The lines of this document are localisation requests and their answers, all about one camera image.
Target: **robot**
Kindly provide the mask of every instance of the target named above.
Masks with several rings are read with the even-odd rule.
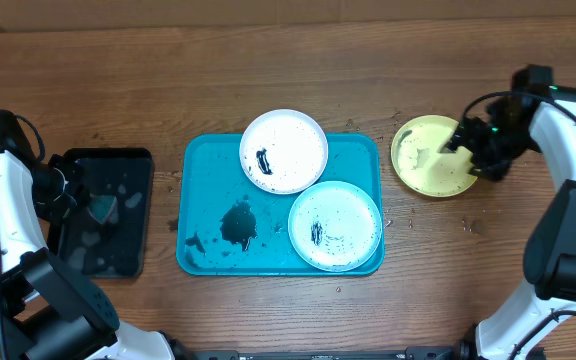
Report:
[[[479,102],[489,121],[468,117]],[[50,250],[38,217],[59,223],[91,201],[80,169],[32,153],[18,120],[0,110],[0,355],[2,359],[124,360],[341,360],[545,359],[533,348],[556,326],[576,316],[576,89],[555,86],[552,69],[530,65],[510,91],[469,105],[448,142],[464,146],[471,174],[500,181],[526,150],[541,152],[557,194],[528,239],[524,279],[501,308],[473,326],[454,346],[409,347],[385,353],[240,354],[190,352],[166,334],[139,330],[118,319],[103,291]],[[14,317],[40,294],[48,302],[26,321]]]

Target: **pale yellow plate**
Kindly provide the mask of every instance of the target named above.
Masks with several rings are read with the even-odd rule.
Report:
[[[477,177],[469,175],[472,153],[460,147],[454,154],[441,154],[458,122],[440,115],[414,118],[392,140],[390,157],[397,175],[410,188],[424,195],[448,197],[466,191]]]

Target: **black tray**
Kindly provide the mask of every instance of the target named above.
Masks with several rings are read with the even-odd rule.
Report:
[[[118,218],[100,225],[82,209],[70,214],[62,226],[51,226],[48,243],[58,244],[58,256],[86,276],[139,276],[154,174],[150,152],[80,148],[68,150],[63,158],[84,168],[83,183],[91,194],[117,197]]]

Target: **white plate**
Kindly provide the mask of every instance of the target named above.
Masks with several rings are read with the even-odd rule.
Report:
[[[328,161],[328,141],[310,116],[273,110],[259,116],[239,145],[244,173],[274,194],[293,194],[314,184]]]
[[[342,181],[308,188],[288,216],[295,251],[326,271],[348,271],[368,261],[377,250],[382,230],[375,202],[360,188]]]

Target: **wooden table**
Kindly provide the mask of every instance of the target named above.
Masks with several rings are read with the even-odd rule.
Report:
[[[502,304],[554,191],[530,153],[504,182],[445,200],[417,195],[390,164],[392,136],[416,116],[457,117],[475,97],[507,90],[526,63],[551,65],[557,83],[576,86],[576,18],[0,34],[0,108],[31,119],[49,154],[152,152],[143,274],[97,281],[123,320],[196,350],[401,349],[452,344]],[[186,145],[242,132],[276,108],[304,111],[329,132],[357,131],[352,119],[377,142],[392,225],[375,274],[193,277],[177,265],[168,222]],[[464,231],[464,216],[479,235]],[[576,319],[543,345],[551,358],[576,358]]]

